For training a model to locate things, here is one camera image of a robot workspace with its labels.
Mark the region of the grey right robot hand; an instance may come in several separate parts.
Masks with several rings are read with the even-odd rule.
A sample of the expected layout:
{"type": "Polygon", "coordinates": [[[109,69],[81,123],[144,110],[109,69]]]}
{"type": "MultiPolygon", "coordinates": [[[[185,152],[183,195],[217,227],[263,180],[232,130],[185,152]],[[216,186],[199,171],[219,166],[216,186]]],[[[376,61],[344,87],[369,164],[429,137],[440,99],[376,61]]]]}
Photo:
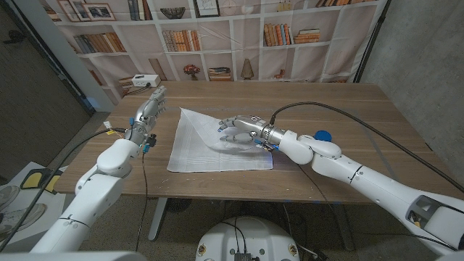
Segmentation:
{"type": "Polygon", "coordinates": [[[223,136],[220,140],[237,144],[248,144],[261,138],[265,142],[279,145],[286,132],[254,115],[237,115],[221,120],[217,131],[221,133],[228,128],[237,128],[240,133],[223,136]]]}

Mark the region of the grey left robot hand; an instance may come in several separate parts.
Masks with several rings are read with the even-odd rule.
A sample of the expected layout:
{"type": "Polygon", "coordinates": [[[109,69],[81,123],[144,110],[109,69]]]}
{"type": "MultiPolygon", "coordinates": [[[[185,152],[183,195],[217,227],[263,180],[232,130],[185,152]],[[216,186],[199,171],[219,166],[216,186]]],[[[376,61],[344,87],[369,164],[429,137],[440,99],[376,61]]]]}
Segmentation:
{"type": "Polygon", "coordinates": [[[165,111],[166,90],[164,86],[158,87],[149,99],[138,108],[134,124],[126,131],[125,139],[137,145],[145,142],[147,136],[156,125],[157,118],[165,111]]]}

